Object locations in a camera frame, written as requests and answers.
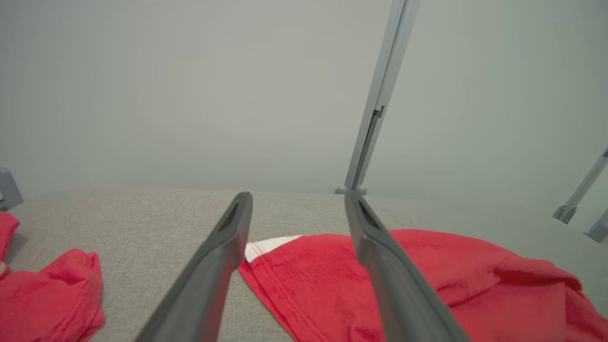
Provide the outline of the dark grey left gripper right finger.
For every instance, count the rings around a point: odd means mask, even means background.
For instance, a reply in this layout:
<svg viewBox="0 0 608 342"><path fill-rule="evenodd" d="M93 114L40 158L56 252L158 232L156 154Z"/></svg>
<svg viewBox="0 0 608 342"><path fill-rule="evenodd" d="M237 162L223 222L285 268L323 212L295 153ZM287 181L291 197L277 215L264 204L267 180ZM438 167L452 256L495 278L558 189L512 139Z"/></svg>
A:
<svg viewBox="0 0 608 342"><path fill-rule="evenodd" d="M367 270L389 342L468 342L469 336L363 196L348 192L353 249Z"/></svg>

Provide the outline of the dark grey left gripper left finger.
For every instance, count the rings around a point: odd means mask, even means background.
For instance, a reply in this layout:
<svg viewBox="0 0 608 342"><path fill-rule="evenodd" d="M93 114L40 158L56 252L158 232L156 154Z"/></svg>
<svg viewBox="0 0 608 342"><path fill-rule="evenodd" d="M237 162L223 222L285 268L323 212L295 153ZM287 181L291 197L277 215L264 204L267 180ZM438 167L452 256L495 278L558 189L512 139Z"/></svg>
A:
<svg viewBox="0 0 608 342"><path fill-rule="evenodd" d="M245 257L253 197L238 193L136 337L138 342L215 342L231 275Z"/></svg>

